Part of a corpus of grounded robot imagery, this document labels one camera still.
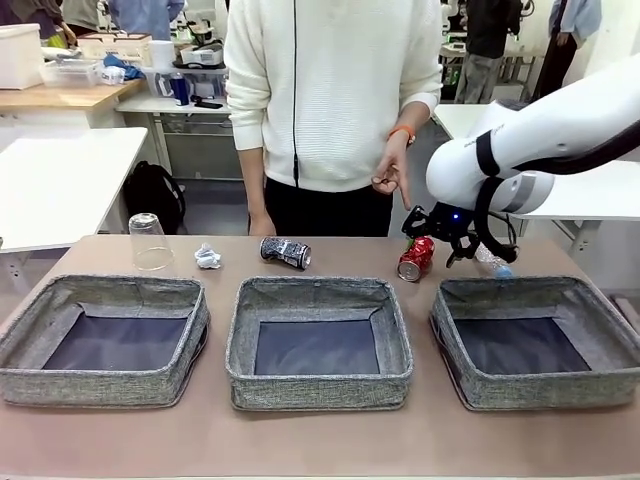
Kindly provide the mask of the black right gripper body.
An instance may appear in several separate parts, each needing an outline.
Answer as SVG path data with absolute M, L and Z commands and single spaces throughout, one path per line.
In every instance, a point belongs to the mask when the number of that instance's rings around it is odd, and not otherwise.
M 472 211 L 437 202 L 426 217 L 425 235 L 443 242 L 466 237 L 473 221 Z

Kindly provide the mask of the clear bottle with blue cap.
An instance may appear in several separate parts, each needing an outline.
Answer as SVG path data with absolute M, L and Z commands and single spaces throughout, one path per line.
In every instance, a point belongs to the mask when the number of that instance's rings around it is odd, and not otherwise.
M 479 268 L 487 275 L 495 278 L 510 278 L 513 272 L 508 263 L 498 256 L 495 256 L 484 245 L 480 244 L 475 252 L 475 261 Z

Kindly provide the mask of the crushed red soda can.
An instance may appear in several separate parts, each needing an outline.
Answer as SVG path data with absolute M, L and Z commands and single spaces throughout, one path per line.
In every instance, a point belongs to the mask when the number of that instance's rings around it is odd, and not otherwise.
M 420 281 L 431 268 L 434 253 L 435 243 L 431 238 L 419 237 L 410 240 L 407 249 L 399 258 L 398 276 L 407 282 Z

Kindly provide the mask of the white paper ball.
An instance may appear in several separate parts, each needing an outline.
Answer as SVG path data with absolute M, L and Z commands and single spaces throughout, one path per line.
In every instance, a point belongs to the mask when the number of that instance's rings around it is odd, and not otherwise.
M 194 258 L 199 269 L 216 270 L 221 267 L 221 255 L 207 243 L 194 253 Z

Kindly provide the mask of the clear plastic cup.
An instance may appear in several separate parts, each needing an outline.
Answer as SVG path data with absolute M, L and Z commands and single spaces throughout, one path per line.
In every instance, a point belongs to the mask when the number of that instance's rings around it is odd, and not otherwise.
M 135 214 L 129 219 L 128 227 L 136 268 L 156 271 L 173 262 L 173 251 L 155 214 Z

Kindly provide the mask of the person's left hand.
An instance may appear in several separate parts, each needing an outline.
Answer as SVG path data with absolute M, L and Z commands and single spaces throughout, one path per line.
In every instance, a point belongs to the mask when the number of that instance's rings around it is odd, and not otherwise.
M 407 211 L 412 208 L 408 181 L 407 147 L 404 140 L 387 140 L 382 159 L 372 177 L 373 188 L 379 193 L 400 192 Z

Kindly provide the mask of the orange wrist watch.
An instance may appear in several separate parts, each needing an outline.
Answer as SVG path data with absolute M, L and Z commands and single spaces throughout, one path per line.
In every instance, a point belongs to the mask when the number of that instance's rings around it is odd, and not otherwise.
M 416 140 L 415 130 L 410 125 L 397 125 L 388 136 L 389 140 L 404 140 L 406 147 L 411 146 Z

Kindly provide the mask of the crushed dark printed can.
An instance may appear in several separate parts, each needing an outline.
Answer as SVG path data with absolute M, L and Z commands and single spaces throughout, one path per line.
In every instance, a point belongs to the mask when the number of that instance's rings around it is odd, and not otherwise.
M 311 249 L 308 245 L 280 237 L 263 238 L 259 253 L 265 261 L 279 261 L 302 271 L 311 263 Z

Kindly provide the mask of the bystander in light blue shirt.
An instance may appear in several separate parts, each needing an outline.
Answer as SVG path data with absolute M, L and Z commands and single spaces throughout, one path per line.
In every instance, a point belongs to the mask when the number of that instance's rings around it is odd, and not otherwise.
M 534 90 L 534 101 L 562 87 L 575 54 L 600 28 L 601 0 L 553 0 L 549 44 Z

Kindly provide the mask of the clear storage bin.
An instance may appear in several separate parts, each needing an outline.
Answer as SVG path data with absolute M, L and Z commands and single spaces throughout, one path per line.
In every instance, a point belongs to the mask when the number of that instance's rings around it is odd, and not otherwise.
M 202 98 L 222 98 L 226 95 L 225 82 L 227 73 L 222 70 L 202 69 L 155 69 L 142 67 L 148 89 L 155 97 L 173 98 L 174 91 L 171 86 L 171 78 L 182 76 L 187 83 L 189 96 Z

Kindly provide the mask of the black backpack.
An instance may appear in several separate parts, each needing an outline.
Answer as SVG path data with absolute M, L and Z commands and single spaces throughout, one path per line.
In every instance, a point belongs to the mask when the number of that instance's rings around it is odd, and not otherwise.
M 184 194 L 162 166 L 139 162 L 123 185 L 129 216 L 154 214 L 167 235 L 177 235 L 186 213 Z

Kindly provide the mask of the blue cloth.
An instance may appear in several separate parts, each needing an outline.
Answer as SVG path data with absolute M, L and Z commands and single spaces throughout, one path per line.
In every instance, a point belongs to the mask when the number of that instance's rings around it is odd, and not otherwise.
M 103 59 L 103 67 L 104 70 L 111 67 L 119 68 L 122 71 L 124 81 L 137 80 L 144 77 L 144 73 L 140 68 L 130 62 L 120 59 L 114 54 L 108 54 L 105 56 Z

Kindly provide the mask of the clear plastic basket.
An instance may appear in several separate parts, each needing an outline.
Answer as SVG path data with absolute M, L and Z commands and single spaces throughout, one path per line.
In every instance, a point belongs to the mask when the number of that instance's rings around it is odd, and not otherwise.
M 40 67 L 43 83 L 55 88 L 90 88 L 100 82 L 100 64 L 92 60 L 63 59 Z

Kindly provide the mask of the wooden top table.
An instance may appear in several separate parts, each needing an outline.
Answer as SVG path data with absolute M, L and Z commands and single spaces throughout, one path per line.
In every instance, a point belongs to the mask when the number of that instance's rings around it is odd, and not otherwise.
M 57 88 L 45 85 L 25 90 L 0 90 L 0 113 L 35 110 L 93 110 L 137 93 L 145 85 L 132 80 L 121 85 L 96 85 L 87 88 Z

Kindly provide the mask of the white storage box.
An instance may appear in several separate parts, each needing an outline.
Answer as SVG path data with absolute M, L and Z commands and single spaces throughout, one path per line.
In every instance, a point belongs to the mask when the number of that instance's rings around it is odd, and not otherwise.
M 43 83 L 40 26 L 0 26 L 0 90 L 25 90 Z

